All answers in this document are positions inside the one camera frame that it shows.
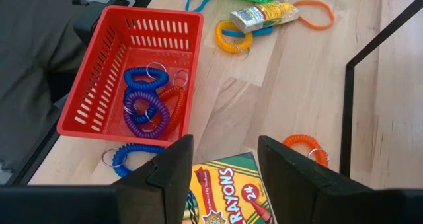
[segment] crayon box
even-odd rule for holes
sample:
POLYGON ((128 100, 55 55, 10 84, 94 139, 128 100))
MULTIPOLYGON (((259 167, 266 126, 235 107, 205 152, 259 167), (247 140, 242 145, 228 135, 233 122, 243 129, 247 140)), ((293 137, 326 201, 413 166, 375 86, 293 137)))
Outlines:
POLYGON ((273 224, 274 215, 252 153, 192 167, 183 224, 273 224))

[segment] metal key ring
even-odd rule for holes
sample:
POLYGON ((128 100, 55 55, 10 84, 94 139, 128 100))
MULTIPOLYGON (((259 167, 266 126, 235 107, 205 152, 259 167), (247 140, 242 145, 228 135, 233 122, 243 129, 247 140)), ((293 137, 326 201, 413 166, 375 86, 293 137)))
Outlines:
POLYGON ((233 41, 233 45, 239 50, 239 52, 243 52, 245 54, 249 54, 250 53, 250 48, 247 48, 246 50, 242 50, 238 45, 237 45, 238 40, 234 40, 233 41))
POLYGON ((183 88, 183 87, 185 87, 185 85, 186 84, 188 84, 188 78, 189 78, 189 74, 188 74, 188 72, 186 72, 185 70, 183 70, 183 69, 181 69, 180 71, 178 71, 178 72, 176 72, 174 75, 173 75, 173 80, 172 80, 172 85, 175 87, 175 85, 174 85, 174 80, 176 79, 176 76, 180 73, 180 72, 185 72, 185 74, 186 74, 186 77, 185 77, 185 82, 184 82, 184 84, 181 86, 181 88, 183 88))
POLYGON ((125 161, 128 159, 128 156, 127 156, 127 155, 125 156, 124 161, 122 161, 122 164, 119 164, 119 165, 109 165, 109 164, 108 164, 108 163, 104 160, 104 155, 105 155, 107 152, 109 152, 109 151, 117 151, 117 150, 119 150, 119 148, 109 148, 109 149, 105 150, 105 151, 103 152, 103 154, 101 155, 101 161, 102 161, 102 162, 103 162, 106 166, 111 167, 111 168, 117 168, 117 167, 120 167, 120 166, 124 165, 125 161))
MULTIPOLYGON (((138 106, 136 105, 136 104, 134 104, 134 108, 135 108, 135 110, 137 110, 138 111, 138 106)), ((127 108, 127 107, 125 107, 125 104, 124 104, 124 110, 128 113, 128 114, 131 114, 131 115, 135 115, 136 113, 133 113, 129 108, 127 108)))
POLYGON ((153 121, 151 121, 150 117, 148 116, 147 111, 145 111, 145 116, 147 117, 147 119, 148 119, 150 122, 153 122, 153 121))
POLYGON ((315 152, 315 151, 323 151, 323 152, 325 152, 326 153, 326 157, 327 157, 327 159, 328 159, 328 161, 329 161, 329 154, 327 153, 327 151, 325 151, 324 149, 322 149, 322 148, 315 148, 315 149, 312 149, 311 151, 310 151, 310 153, 309 153, 309 155, 307 156, 308 158, 310 158, 311 157, 311 155, 315 152))
POLYGON ((167 73, 166 67, 162 63, 159 63, 159 62, 151 62, 145 68, 145 72, 147 72, 148 77, 150 77, 152 79, 157 79, 157 78, 154 78, 153 76, 151 76, 150 73, 148 73, 148 67, 150 67, 150 65, 153 65, 153 64, 160 65, 165 70, 165 72, 167 73))
POLYGON ((128 114, 131 114, 131 115, 133 115, 134 113, 129 109, 129 108, 127 108, 127 107, 125 107, 125 104, 124 104, 124 110, 128 113, 128 114))

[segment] crayon box logo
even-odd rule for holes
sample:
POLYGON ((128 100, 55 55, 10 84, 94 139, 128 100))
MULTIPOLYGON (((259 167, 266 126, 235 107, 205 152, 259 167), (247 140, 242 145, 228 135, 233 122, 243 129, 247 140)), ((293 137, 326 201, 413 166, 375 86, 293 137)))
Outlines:
POLYGON ((226 212, 229 214, 228 220, 230 224, 247 224, 239 207, 239 197, 235 195, 233 175, 234 172, 229 167, 219 169, 219 184, 222 188, 223 199, 226 202, 226 212))

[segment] red crayon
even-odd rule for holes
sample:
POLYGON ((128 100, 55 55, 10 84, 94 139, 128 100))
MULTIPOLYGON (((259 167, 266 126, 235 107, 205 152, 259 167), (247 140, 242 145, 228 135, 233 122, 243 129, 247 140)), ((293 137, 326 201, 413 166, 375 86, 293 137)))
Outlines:
POLYGON ((274 224, 273 215, 263 206, 256 203, 255 201, 251 201, 250 204, 254 207, 257 214, 260 216, 261 219, 267 224, 274 224))

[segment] yellow spiral wristband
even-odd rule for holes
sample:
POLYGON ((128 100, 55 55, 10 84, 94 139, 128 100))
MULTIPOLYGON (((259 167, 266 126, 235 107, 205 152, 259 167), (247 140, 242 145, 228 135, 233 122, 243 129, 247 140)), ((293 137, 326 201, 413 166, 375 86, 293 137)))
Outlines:
POLYGON ((223 35, 222 35, 223 29, 234 30, 234 31, 237 31, 237 32, 240 32, 240 30, 238 29, 237 25, 235 25, 230 20, 220 21, 216 25, 216 29, 215 29, 216 43, 220 48, 222 48, 226 52, 235 54, 235 53, 243 52, 251 46, 251 44, 252 44, 252 33, 251 32, 248 32, 248 33, 245 34, 245 38, 242 42, 240 42, 238 44, 231 44, 223 38, 223 35))

